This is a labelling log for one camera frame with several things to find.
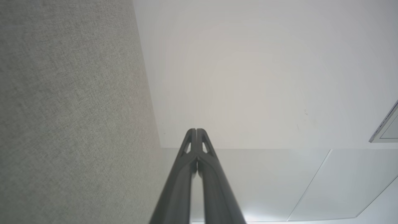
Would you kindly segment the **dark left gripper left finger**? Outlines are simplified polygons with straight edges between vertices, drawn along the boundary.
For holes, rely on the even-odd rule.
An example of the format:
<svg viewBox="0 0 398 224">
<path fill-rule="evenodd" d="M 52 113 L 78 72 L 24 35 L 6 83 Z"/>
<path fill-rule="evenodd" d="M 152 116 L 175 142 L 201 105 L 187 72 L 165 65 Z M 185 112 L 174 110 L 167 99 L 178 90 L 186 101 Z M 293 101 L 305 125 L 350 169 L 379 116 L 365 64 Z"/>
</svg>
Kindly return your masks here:
<svg viewBox="0 0 398 224">
<path fill-rule="evenodd" d="M 150 224 L 190 223 L 191 184 L 197 169 L 195 153 L 187 150 L 195 137 L 196 129 L 189 129 L 155 206 Z"/>
</svg>

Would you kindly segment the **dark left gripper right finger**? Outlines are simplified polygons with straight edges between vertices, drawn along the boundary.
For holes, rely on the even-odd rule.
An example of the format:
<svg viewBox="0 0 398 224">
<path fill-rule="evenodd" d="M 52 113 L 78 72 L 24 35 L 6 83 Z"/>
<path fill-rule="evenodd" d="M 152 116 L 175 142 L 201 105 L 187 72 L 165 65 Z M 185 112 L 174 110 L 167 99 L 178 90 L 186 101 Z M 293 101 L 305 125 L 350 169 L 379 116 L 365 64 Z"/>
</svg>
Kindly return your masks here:
<svg viewBox="0 0 398 224">
<path fill-rule="evenodd" d="M 204 129 L 197 129 L 198 169 L 203 181 L 206 224 L 245 224 L 243 213 Z"/>
</svg>

